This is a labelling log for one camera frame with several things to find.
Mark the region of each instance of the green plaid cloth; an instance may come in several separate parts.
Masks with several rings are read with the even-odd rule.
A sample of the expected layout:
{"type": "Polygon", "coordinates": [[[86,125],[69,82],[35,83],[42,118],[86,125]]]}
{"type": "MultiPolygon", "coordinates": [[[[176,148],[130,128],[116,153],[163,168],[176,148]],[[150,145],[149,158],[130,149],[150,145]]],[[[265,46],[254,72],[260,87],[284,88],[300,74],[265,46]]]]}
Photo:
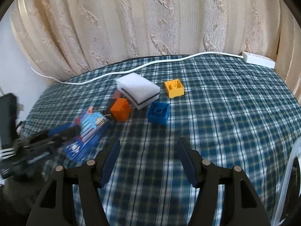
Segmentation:
{"type": "MultiPolygon", "coordinates": [[[[99,75],[124,71],[161,56],[128,60],[97,69],[70,81],[83,82],[99,75]]],[[[214,164],[240,165],[259,194],[269,216],[294,141],[301,136],[301,108],[269,68],[246,64],[239,58],[205,55],[173,63],[158,63],[136,71],[161,87],[159,101],[170,103],[166,126],[147,121],[144,108],[117,123],[82,161],[92,159],[112,137],[121,151],[109,183],[99,190],[111,225],[186,225],[198,195],[188,183],[174,144],[184,136],[193,149],[214,164]],[[164,82],[180,79],[185,94],[169,99],[164,82]]],[[[93,105],[104,110],[116,89],[109,76],[74,86],[55,84],[31,110],[24,129],[30,135],[71,122],[93,105]]],[[[44,167],[44,176],[61,164],[74,167],[62,149],[44,167]]],[[[214,224],[219,224],[222,189],[214,224]]],[[[84,225],[79,189],[74,186],[75,210],[84,225]]]]}

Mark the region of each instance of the orange block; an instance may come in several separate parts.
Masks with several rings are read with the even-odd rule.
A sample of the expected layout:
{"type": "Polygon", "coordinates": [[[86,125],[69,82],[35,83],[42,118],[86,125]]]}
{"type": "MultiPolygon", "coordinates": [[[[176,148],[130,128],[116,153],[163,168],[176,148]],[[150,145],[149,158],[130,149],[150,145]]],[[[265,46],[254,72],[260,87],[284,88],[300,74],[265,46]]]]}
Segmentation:
{"type": "Polygon", "coordinates": [[[164,83],[165,90],[169,98],[174,98],[184,95],[184,87],[179,79],[166,81],[164,83]]]}
{"type": "Polygon", "coordinates": [[[126,98],[118,98],[110,111],[117,121],[127,121],[130,117],[131,107],[126,98]]]}

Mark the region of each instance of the metal pin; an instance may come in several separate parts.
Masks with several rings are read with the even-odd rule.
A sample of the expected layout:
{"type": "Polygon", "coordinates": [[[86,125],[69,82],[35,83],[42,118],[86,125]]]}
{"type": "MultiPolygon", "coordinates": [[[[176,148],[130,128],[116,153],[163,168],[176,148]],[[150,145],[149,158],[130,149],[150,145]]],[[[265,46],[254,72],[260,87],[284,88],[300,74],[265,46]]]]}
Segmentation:
{"type": "Polygon", "coordinates": [[[95,164],[95,161],[94,160],[88,160],[87,161],[87,165],[88,166],[93,166],[95,164]]]}
{"type": "Polygon", "coordinates": [[[234,170],[236,171],[236,172],[241,172],[241,167],[240,166],[234,166],[234,170]]]}
{"type": "Polygon", "coordinates": [[[56,170],[57,172],[60,172],[60,171],[63,170],[63,166],[59,165],[59,166],[57,166],[57,167],[55,168],[55,170],[56,170]]]}
{"type": "Polygon", "coordinates": [[[211,162],[207,159],[205,160],[202,160],[202,163],[205,165],[205,166],[209,166],[211,164],[211,162]]]}

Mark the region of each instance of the white wall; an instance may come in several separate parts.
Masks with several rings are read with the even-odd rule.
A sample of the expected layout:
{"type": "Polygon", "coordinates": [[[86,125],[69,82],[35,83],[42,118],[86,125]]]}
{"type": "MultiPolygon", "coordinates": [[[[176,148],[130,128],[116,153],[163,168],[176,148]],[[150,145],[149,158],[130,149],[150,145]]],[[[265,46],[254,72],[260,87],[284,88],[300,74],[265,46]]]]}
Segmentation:
{"type": "Polygon", "coordinates": [[[19,113],[18,123],[27,117],[51,82],[34,73],[29,67],[11,30],[9,13],[8,10],[0,21],[0,88],[5,94],[15,94],[18,103],[24,105],[24,111],[19,113]]]}

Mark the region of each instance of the beige curtain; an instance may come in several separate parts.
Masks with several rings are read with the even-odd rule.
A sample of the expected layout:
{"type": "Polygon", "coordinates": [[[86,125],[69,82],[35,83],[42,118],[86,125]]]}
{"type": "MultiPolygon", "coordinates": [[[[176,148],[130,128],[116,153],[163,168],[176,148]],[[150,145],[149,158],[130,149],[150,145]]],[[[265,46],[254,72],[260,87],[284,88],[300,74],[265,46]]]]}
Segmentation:
{"type": "Polygon", "coordinates": [[[301,30],[282,0],[16,0],[11,25],[33,67],[60,80],[134,57],[248,51],[301,95],[301,30]]]}

